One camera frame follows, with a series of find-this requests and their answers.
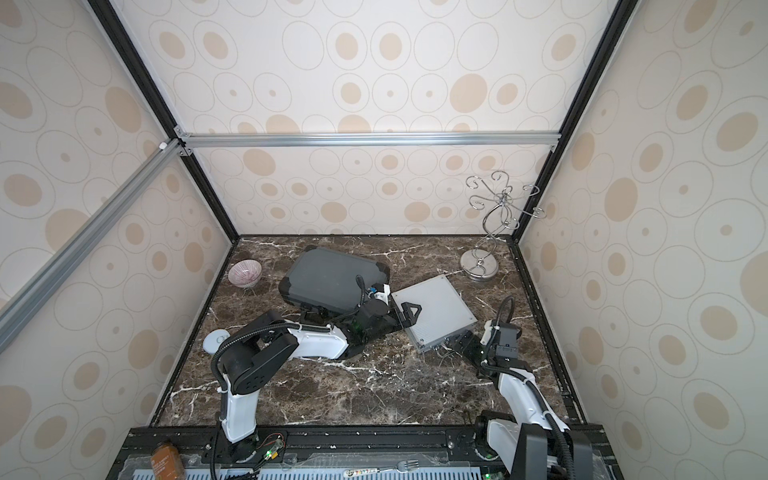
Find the silver aluminium poker case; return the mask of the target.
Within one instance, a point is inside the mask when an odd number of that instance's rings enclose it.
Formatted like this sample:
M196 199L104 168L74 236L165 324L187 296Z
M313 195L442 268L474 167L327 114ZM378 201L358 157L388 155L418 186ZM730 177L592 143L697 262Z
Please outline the silver aluminium poker case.
M477 319L445 275L438 275L392 294L397 305L422 306L415 326L405 329L414 347L429 351L446 338L471 330Z

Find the dark grey poker case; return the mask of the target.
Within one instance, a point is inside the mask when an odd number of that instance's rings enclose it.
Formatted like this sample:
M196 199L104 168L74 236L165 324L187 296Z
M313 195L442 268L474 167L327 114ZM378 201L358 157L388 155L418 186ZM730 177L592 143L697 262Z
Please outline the dark grey poker case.
M353 311L363 289L390 283L390 267L328 248L304 249L278 284L283 300L326 316Z

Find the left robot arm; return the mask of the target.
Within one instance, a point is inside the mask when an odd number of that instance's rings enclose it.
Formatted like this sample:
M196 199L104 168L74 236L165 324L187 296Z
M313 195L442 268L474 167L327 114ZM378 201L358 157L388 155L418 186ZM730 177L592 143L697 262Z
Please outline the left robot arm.
M391 333L413 327L422 306L382 300L371 288L348 313L323 325L292 321L269 310L224 340L210 368L219 384L220 426L235 444L255 433L260 390L295 358L347 359Z

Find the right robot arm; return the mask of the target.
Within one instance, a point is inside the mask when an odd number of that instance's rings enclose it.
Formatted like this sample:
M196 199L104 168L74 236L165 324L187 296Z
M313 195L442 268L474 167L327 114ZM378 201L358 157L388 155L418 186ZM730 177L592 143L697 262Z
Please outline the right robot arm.
M498 320L478 336L466 331L446 340L477 373L494 382L512 414L477 420L480 456L502 461L510 479L591 479L593 449L588 438L561 420L541 393L530 366L519 358L522 330Z

